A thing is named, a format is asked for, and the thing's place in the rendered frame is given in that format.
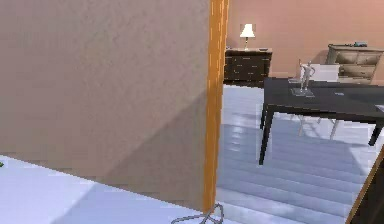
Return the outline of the grey human figure statue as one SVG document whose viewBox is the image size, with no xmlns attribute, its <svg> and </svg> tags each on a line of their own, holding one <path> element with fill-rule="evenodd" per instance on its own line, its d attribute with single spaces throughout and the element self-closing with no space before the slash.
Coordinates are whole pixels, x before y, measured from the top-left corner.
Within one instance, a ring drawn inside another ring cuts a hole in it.
<svg viewBox="0 0 384 224">
<path fill-rule="evenodd" d="M 300 87 L 292 88 L 291 92 L 294 96 L 312 97 L 313 93 L 308 86 L 310 78 L 314 75 L 316 69 L 312 66 L 311 61 L 300 64 L 300 68 L 303 70 L 303 74 L 300 76 Z"/>
</svg>

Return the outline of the orange wooden door frame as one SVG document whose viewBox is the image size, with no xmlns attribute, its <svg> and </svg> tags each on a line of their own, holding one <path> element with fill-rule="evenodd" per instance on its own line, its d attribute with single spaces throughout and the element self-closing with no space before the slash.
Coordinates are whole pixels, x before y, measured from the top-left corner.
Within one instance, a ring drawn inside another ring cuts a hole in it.
<svg viewBox="0 0 384 224">
<path fill-rule="evenodd" d="M 206 135 L 202 211 L 215 204 L 229 0 L 209 0 Z"/>
</svg>

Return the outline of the white shade table lamp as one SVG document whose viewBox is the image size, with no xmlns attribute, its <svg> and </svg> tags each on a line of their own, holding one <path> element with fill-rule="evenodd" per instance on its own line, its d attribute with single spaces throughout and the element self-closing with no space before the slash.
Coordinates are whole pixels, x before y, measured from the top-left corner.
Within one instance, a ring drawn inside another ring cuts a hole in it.
<svg viewBox="0 0 384 224">
<path fill-rule="evenodd" d="M 248 50 L 248 41 L 251 38 L 255 38 L 254 28 L 255 28 L 254 24 L 245 24 L 241 33 L 240 33 L 240 37 L 244 39 L 244 49 L 245 50 Z"/>
</svg>

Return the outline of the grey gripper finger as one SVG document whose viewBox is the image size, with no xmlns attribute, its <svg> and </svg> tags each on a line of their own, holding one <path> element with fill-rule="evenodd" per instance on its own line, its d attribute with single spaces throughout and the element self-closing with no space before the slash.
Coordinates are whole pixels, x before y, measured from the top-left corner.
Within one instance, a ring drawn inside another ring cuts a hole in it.
<svg viewBox="0 0 384 224">
<path fill-rule="evenodd" d="M 176 218 L 176 219 L 171 221 L 171 224 L 177 224 L 178 222 L 192 220 L 192 219 L 200 219 L 200 221 L 201 221 L 201 217 L 200 217 L 201 214 Z"/>
<path fill-rule="evenodd" d="M 200 224 L 207 224 L 208 221 L 213 224 L 222 224 L 224 221 L 224 208 L 222 205 L 214 205 L 207 212 L 200 215 Z"/>
</svg>

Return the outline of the black dining table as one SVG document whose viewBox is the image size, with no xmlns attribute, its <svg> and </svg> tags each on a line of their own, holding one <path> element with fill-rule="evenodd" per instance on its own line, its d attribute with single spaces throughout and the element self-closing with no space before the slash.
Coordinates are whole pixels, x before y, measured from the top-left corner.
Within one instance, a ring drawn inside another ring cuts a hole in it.
<svg viewBox="0 0 384 224">
<path fill-rule="evenodd" d="M 290 83 L 287 78 L 268 77 L 263 83 L 260 165 L 264 163 L 275 112 L 374 124 L 370 146 L 375 145 L 384 128 L 384 86 L 310 81 L 308 89 L 313 96 L 305 97 L 292 93 L 300 84 Z"/>
</svg>

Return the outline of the dark brown chest of drawers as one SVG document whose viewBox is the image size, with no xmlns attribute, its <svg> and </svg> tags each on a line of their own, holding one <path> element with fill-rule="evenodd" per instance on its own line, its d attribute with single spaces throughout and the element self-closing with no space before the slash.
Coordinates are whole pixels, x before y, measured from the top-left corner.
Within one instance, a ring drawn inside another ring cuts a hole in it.
<svg viewBox="0 0 384 224">
<path fill-rule="evenodd" d="M 271 50 L 228 49 L 225 51 L 224 83 L 263 88 L 271 60 Z"/>
</svg>

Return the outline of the white chair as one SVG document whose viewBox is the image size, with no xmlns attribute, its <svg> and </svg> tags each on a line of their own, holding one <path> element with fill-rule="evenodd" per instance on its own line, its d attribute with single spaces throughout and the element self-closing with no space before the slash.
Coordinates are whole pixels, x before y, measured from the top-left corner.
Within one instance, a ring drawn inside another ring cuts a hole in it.
<svg viewBox="0 0 384 224">
<path fill-rule="evenodd" d="M 339 65 L 335 64 L 312 64 L 316 69 L 311 81 L 337 82 L 339 79 Z"/>
</svg>

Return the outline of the dark door with orange edge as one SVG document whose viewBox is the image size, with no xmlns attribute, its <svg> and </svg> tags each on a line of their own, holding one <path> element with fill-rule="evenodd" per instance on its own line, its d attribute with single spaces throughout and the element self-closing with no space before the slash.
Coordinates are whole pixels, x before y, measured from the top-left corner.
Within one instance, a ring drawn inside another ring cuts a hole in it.
<svg viewBox="0 0 384 224">
<path fill-rule="evenodd" d="M 353 203 L 345 224 L 384 224 L 384 145 Z"/>
</svg>

